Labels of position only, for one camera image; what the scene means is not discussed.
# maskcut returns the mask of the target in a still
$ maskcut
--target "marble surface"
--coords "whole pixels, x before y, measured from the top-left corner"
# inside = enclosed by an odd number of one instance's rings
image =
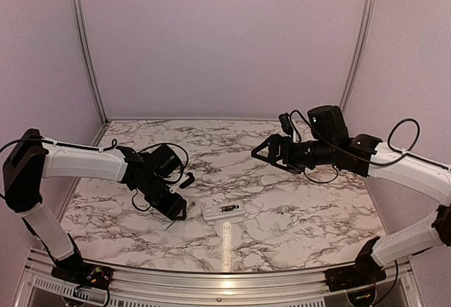
[[[113,122],[102,146],[116,138],[137,150],[157,142],[187,149],[196,182],[178,193],[196,206],[166,231],[171,222],[153,209],[136,211],[125,185],[83,179],[62,225],[85,258],[143,268],[259,272],[352,261],[366,240],[385,233],[362,178],[340,172],[314,184],[251,158],[275,132],[279,124],[264,121]],[[334,174],[320,167],[309,175]],[[241,221],[204,222],[202,207],[237,200],[246,210]],[[142,195],[135,202],[147,206]]]

